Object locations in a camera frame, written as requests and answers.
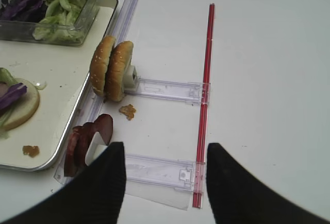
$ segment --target tray rim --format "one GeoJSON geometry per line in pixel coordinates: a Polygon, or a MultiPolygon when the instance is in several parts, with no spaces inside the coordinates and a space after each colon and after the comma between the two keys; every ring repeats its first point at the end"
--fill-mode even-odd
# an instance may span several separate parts
{"type": "MultiPolygon", "coordinates": [[[[116,10],[117,10],[117,7],[118,7],[118,4],[119,4],[119,1],[118,0],[115,0],[115,7],[113,8],[113,13],[109,19],[109,22],[108,22],[108,25],[105,29],[105,32],[103,34],[106,35],[107,31],[111,28],[111,22],[113,21],[114,17],[115,17],[115,14],[116,14],[116,10]]],[[[87,72],[87,75],[86,75],[86,78],[84,79],[84,82],[82,84],[82,87],[79,91],[79,94],[77,96],[77,100],[75,101],[75,104],[72,108],[72,111],[70,113],[70,116],[69,116],[69,119],[63,129],[63,133],[59,139],[59,142],[56,146],[56,149],[53,153],[53,155],[46,161],[44,162],[43,164],[37,166],[37,167],[32,167],[32,168],[27,168],[27,167],[19,167],[19,166],[10,166],[10,165],[3,165],[3,164],[0,164],[0,168],[3,168],[3,169],[11,169],[11,170],[16,170],[16,171],[39,171],[39,170],[43,170],[43,169],[47,169],[49,167],[51,167],[53,165],[53,163],[56,162],[56,160],[58,159],[58,156],[60,154],[60,151],[63,147],[63,144],[65,143],[65,141],[67,140],[67,137],[69,135],[68,131],[69,131],[69,128],[71,127],[72,125],[72,122],[74,120],[74,117],[75,117],[75,114],[77,113],[78,111],[78,107],[80,106],[82,100],[84,97],[86,97],[86,92],[88,90],[87,86],[88,86],[88,83],[89,83],[89,71],[87,72]]]]}

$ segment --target red straw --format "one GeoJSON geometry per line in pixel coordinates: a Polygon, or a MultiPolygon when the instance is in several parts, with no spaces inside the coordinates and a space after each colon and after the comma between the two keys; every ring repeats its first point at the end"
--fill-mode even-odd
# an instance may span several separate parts
{"type": "MultiPolygon", "coordinates": [[[[204,152],[205,152],[205,137],[206,137],[206,125],[207,125],[207,103],[210,83],[210,69],[211,69],[211,51],[212,51],[212,40],[213,40],[213,25],[215,20],[215,4],[210,4],[209,15],[208,15],[208,26],[207,26],[207,40],[206,40],[206,51],[205,51],[205,63],[204,63],[204,77],[203,83],[205,85],[205,92],[202,95],[202,104],[200,112],[200,126],[198,133],[197,143],[197,163],[204,163],[204,152]]],[[[195,178],[200,182],[200,174],[197,171],[195,178]]],[[[202,194],[194,193],[192,206],[194,208],[202,207],[202,194]]]]}

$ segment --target fried crumb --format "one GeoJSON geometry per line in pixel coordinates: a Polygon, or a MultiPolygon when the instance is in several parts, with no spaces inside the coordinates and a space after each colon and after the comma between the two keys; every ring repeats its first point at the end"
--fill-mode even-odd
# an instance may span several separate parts
{"type": "Polygon", "coordinates": [[[119,112],[123,113],[128,120],[132,120],[132,118],[134,118],[134,113],[136,113],[136,109],[129,104],[127,106],[120,107],[119,112]]]}
{"type": "Polygon", "coordinates": [[[23,146],[23,154],[28,155],[32,158],[39,154],[39,147],[38,146],[23,146]]]}

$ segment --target plastic container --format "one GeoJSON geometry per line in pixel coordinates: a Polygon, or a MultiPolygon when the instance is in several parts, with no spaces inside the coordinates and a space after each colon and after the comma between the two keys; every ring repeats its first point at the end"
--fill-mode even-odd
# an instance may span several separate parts
{"type": "Polygon", "coordinates": [[[98,8],[98,0],[86,0],[78,18],[71,26],[0,20],[0,40],[79,46],[85,41],[98,8]],[[53,32],[67,32],[66,34],[71,36],[65,39],[61,36],[52,36],[47,39],[36,40],[32,35],[36,28],[50,29],[53,32]]]}

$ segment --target hamburger bun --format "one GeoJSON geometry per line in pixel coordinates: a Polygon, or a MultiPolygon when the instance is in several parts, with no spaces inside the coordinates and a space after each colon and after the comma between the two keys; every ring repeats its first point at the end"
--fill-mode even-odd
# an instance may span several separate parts
{"type": "Polygon", "coordinates": [[[124,98],[124,74],[130,66],[133,42],[124,41],[115,48],[116,39],[104,37],[90,64],[90,82],[96,95],[120,102],[124,98]]]}
{"type": "Polygon", "coordinates": [[[29,81],[16,78],[18,82],[27,86],[26,93],[13,105],[13,111],[2,128],[6,131],[14,129],[28,121],[36,112],[40,103],[40,95],[36,87],[29,81]]]}
{"type": "Polygon", "coordinates": [[[105,36],[98,44],[89,67],[90,82],[98,96],[104,96],[105,75],[108,71],[109,58],[116,38],[105,36]]]}

